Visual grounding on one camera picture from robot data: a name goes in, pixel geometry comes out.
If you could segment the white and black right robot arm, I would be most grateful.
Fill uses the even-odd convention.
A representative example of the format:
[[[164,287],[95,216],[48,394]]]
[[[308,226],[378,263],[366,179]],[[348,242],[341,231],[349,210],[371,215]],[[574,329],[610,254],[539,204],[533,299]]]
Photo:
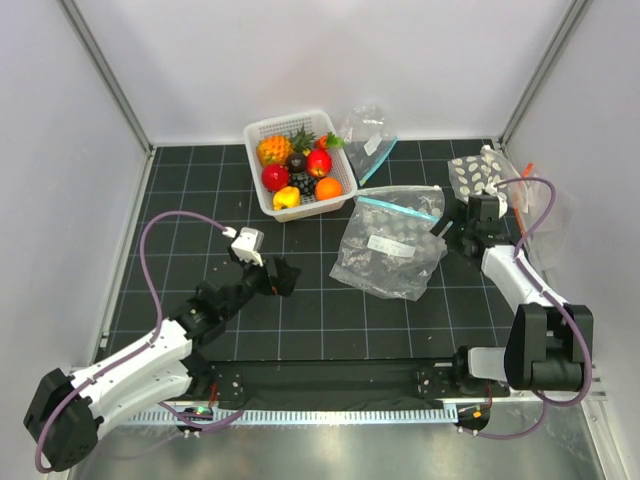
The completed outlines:
[[[453,389],[472,396],[489,380],[539,398],[547,391],[575,392],[568,403],[581,401],[593,379],[593,314],[554,292],[502,233],[499,199],[481,194],[454,201],[432,233],[489,278],[514,314],[504,348],[458,350],[458,365],[450,372]]]

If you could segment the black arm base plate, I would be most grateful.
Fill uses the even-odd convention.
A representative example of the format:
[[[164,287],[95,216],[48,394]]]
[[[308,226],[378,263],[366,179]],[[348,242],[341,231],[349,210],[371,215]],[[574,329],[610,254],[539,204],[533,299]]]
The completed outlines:
[[[338,401],[345,409],[386,399],[435,401],[509,395],[505,381],[471,376],[457,357],[374,360],[215,361],[219,399],[260,400],[286,408],[292,401]]]

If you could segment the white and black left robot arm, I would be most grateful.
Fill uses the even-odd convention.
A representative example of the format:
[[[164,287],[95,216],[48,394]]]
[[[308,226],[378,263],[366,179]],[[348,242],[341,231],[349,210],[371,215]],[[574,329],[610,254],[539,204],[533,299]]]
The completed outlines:
[[[153,404],[208,395],[213,368],[203,352],[255,295],[290,296],[301,275],[283,257],[237,261],[231,282],[204,280],[146,335],[115,354],[66,374],[45,374],[23,424],[36,443],[35,466],[48,474],[84,460],[98,442]]]

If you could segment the clear zip bag teal zipper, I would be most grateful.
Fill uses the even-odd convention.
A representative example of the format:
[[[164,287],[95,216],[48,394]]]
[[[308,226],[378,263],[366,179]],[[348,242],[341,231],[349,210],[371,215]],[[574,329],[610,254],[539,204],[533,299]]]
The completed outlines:
[[[431,233],[439,220],[357,198],[330,277],[381,299],[418,300],[447,254],[445,241]]]

